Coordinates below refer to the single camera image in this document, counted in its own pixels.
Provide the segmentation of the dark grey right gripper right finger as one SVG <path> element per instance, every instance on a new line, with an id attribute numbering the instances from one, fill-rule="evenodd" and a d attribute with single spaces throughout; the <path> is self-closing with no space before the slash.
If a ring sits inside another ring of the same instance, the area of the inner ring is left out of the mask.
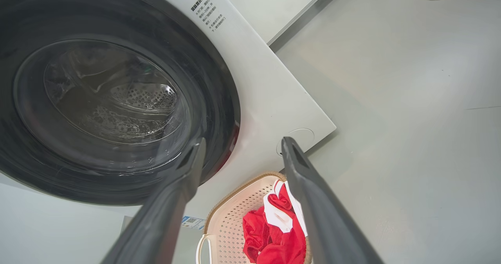
<path id="1" fill-rule="evenodd" d="M 314 264 L 384 264 L 292 137 L 281 141 L 293 197 L 302 205 Z"/>

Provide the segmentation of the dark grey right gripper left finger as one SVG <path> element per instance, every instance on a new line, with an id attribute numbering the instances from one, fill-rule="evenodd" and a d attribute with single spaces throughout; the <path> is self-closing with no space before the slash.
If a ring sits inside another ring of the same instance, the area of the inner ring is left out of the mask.
<path id="1" fill-rule="evenodd" d="M 193 140 L 101 264 L 171 264 L 183 212 L 197 192 L 205 155 L 205 139 Z"/>

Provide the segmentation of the cream perforated laundry basket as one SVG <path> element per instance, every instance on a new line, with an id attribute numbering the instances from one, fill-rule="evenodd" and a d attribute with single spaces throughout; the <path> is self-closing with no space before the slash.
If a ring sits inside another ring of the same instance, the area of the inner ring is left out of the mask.
<path id="1" fill-rule="evenodd" d="M 287 182 L 281 173 L 263 173 L 235 189 L 213 208 L 196 250 L 195 264 L 202 264 L 204 243 L 208 244 L 208 264 L 251 264 L 243 253 L 243 217 L 263 205 L 263 197 L 277 179 Z M 312 264 L 308 236 L 306 247 L 305 264 Z"/>

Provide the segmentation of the blue and white label sticker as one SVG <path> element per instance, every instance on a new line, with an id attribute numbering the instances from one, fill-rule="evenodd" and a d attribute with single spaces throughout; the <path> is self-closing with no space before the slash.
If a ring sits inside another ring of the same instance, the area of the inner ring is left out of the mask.
<path id="1" fill-rule="evenodd" d="M 206 220 L 190 216 L 183 216 L 181 226 L 192 228 L 195 230 L 202 230 L 205 227 Z"/>

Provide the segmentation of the red and white garment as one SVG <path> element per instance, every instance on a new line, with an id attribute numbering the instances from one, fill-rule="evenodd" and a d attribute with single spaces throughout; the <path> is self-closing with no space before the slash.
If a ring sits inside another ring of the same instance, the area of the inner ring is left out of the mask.
<path id="1" fill-rule="evenodd" d="M 300 203 L 277 179 L 258 210 L 243 217 L 243 253 L 251 264 L 305 264 L 308 236 Z"/>

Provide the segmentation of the white front-loading washing machine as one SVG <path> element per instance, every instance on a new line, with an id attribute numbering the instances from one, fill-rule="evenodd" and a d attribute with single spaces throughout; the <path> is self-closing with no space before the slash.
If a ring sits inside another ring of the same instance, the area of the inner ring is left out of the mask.
<path id="1" fill-rule="evenodd" d="M 238 137 L 230 157 L 184 211 L 184 216 L 206 218 L 209 211 L 248 178 L 283 168 L 280 141 L 293 137 L 308 150 L 331 134 L 336 126 L 293 74 L 270 49 L 230 0 L 168 0 L 197 25 L 226 62 L 240 102 Z M 27 208 L 26 217 L 37 222 L 43 215 L 62 228 L 64 222 L 102 226 L 134 216 L 141 205 L 94 205 L 58 198 L 30 188 L 0 173 L 0 214 L 6 218 Z"/>

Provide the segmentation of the dark round washing machine door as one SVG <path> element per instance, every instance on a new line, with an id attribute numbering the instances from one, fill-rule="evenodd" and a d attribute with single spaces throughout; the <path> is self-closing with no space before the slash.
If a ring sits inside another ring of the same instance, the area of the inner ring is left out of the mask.
<path id="1" fill-rule="evenodd" d="M 0 0 L 0 173 L 16 182 L 141 205 L 198 138 L 213 177 L 239 123 L 226 62 L 168 0 Z"/>

